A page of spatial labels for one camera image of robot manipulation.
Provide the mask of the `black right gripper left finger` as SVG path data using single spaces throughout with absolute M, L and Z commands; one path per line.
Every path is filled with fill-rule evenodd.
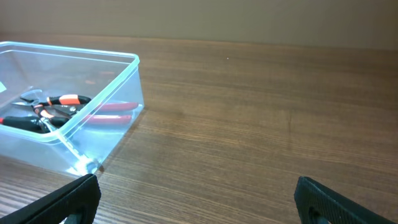
M 97 176 L 86 174 L 1 218 L 1 224 L 92 224 L 100 202 Z

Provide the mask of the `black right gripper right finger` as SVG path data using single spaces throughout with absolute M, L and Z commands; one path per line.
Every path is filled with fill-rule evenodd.
M 394 224 L 309 177 L 298 178 L 294 200 L 302 224 Z

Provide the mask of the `silver L-shaped socket wrench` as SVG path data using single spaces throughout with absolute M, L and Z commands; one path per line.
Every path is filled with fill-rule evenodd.
M 58 129 L 50 122 L 48 118 L 40 118 L 41 127 L 48 129 L 51 133 L 56 135 L 62 144 L 68 149 L 68 151 L 73 154 L 76 158 L 76 162 L 73 167 L 79 174 L 93 174 L 100 166 L 96 159 L 90 159 L 84 153 L 80 152 L 71 141 L 69 141 L 65 136 L 59 133 Z

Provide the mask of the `red handled snips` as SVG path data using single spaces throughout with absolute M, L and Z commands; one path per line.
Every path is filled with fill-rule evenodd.
M 133 102 L 117 102 L 100 104 L 83 121 L 88 124 L 117 125 L 128 124 L 132 120 L 132 112 L 139 106 Z M 52 108 L 68 118 L 72 118 L 81 111 L 85 105 L 53 105 Z

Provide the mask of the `clear plastic container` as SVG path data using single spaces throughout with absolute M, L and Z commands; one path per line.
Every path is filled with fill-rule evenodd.
M 144 109 L 136 54 L 1 43 L 1 155 L 96 172 Z

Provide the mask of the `orange black needle-nose pliers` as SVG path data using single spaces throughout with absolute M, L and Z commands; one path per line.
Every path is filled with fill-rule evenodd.
M 64 117 L 59 117 L 50 114 L 47 110 L 46 107 L 54 107 L 54 106 L 76 106 L 76 105 L 85 105 L 91 101 L 91 98 L 87 96 L 81 96 L 81 95 L 61 95 L 61 96 L 48 96 L 45 101 L 41 102 L 38 99 L 27 99 L 20 97 L 21 101 L 20 102 L 15 102 L 12 103 L 13 105 L 18 105 L 18 106 L 27 106 L 31 107 L 33 112 L 39 117 L 45 117 L 50 120 L 50 122 L 55 126 L 55 127 L 61 127 L 63 126 L 66 122 L 69 121 L 68 118 Z

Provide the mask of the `red and black screwdriver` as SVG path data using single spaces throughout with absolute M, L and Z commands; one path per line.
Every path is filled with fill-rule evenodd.
M 41 120 L 35 116 L 26 116 L 26 117 L 5 116 L 1 117 L 1 124 L 40 134 L 50 132 L 49 129 L 42 124 Z

